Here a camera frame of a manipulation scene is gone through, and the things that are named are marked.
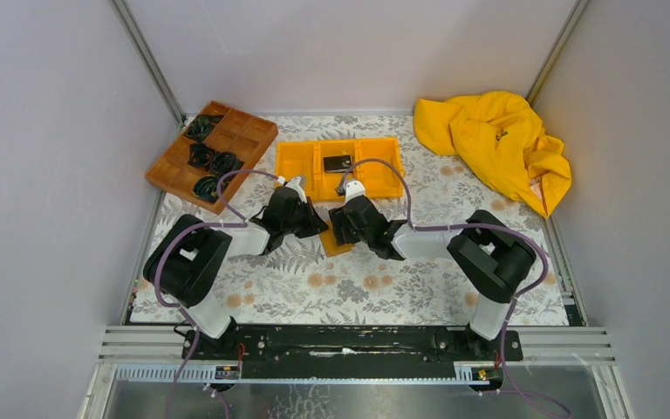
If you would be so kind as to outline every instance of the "yellow bin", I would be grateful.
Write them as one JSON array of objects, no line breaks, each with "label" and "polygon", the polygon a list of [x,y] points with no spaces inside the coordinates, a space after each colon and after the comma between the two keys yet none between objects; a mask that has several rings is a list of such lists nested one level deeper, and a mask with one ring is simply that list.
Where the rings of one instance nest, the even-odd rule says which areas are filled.
[{"label": "yellow bin", "polygon": [[[276,148],[276,174],[291,179],[304,175],[304,192],[312,201],[342,201],[335,188],[342,173],[325,173],[322,159],[350,155],[353,163],[368,158],[388,161],[404,175],[400,144],[396,137],[353,140],[279,142]],[[355,178],[363,182],[369,198],[396,198],[404,194],[399,178],[387,166],[368,162],[356,167]]]}]

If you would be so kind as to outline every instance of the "yellow jacket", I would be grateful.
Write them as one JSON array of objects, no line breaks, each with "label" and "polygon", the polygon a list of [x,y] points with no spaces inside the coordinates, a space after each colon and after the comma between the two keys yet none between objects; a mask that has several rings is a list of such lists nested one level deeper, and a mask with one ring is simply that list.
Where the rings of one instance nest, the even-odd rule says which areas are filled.
[{"label": "yellow jacket", "polygon": [[522,96],[489,92],[445,102],[420,99],[414,133],[437,155],[458,154],[490,188],[546,218],[571,186],[564,143],[546,135]]}]

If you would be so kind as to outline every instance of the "wooden tray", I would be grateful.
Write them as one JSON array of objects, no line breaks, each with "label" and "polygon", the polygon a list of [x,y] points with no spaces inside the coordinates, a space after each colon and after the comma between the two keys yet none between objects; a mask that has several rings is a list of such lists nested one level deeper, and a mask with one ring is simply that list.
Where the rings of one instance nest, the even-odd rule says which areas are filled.
[{"label": "wooden tray", "polygon": [[[254,168],[278,135],[278,127],[273,122],[214,101],[209,102],[199,114],[224,115],[204,143],[217,152],[235,153],[244,163],[242,168]],[[188,165],[189,146],[195,141],[185,136],[187,129],[183,130],[171,147],[145,173],[145,178],[166,192],[220,214],[224,210],[222,201],[210,203],[196,197],[192,192],[196,182],[209,172]],[[235,175],[223,192],[225,199],[231,200],[247,177],[248,174]]]}]

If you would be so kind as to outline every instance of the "white wall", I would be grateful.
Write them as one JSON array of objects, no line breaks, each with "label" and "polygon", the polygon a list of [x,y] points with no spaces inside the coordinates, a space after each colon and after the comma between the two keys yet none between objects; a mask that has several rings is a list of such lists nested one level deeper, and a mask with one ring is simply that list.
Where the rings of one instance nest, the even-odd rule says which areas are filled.
[{"label": "white wall", "polygon": [[574,0],[128,3],[184,111],[340,113],[526,94]]},{"label": "white wall", "polygon": [[173,131],[109,2],[0,2],[0,418],[75,417]]},{"label": "white wall", "polygon": [[593,2],[537,110],[568,144],[558,207],[638,418],[670,417],[670,2]]}]

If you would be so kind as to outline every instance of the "floral tablecloth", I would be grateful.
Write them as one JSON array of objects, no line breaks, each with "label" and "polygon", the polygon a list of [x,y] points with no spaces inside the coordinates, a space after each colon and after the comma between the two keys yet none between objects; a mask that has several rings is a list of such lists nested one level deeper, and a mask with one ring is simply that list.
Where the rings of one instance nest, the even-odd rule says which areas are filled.
[{"label": "floral tablecloth", "polygon": [[[412,192],[416,223],[458,223],[477,209],[490,210],[510,228],[532,237],[544,248],[542,218],[524,203],[506,199],[484,186],[459,157],[434,155],[415,138],[408,116],[277,116],[278,141],[342,138],[398,138],[407,184]],[[256,168],[273,172],[276,144]],[[272,182],[251,175],[232,199],[241,212],[254,214],[268,202]],[[405,199],[374,200],[387,218],[404,216]],[[315,203],[327,219],[337,203]],[[224,211],[212,214],[176,196],[165,194],[159,209],[150,252],[185,213],[204,221],[234,221]],[[540,274],[540,263],[525,284]],[[229,258],[216,278],[213,292],[238,322],[465,325],[474,311],[477,292],[451,260],[416,258],[404,262],[377,258],[364,244],[327,258],[318,237],[288,236],[268,256]],[[129,321],[175,323],[175,309],[155,300],[153,286],[137,280]],[[533,292],[522,296],[512,325],[567,325],[556,276],[549,274]]]}]

